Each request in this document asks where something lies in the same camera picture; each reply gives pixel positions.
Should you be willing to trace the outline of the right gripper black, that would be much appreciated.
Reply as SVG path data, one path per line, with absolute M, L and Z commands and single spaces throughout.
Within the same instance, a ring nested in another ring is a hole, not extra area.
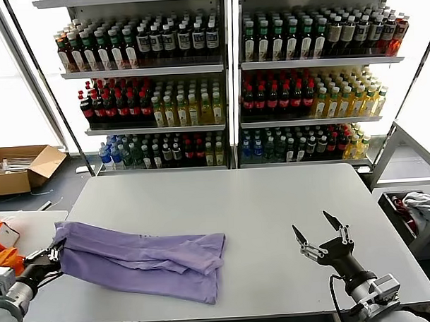
M 323 211 L 323 215 L 338 235 L 319 247 L 309 243 L 299 229 L 292 225 L 296 241 L 300 245 L 300 254 L 322 266 L 334 267 L 344 280 L 346 290 L 354 290 L 364 282 L 376 279 L 376 275 L 364 270 L 352 255 L 354 241 L 350 235 L 350 226 L 342 224 L 327 211 Z

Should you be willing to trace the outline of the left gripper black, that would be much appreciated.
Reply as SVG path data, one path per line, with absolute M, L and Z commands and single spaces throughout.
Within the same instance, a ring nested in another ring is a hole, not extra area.
M 59 254 L 65 241 L 65 238 L 53 241 L 46 249 L 26 256 L 23 260 L 24 271 L 17 277 L 16 282 L 21 282 L 32 290 L 38 290 L 51 280 L 62 276 Z

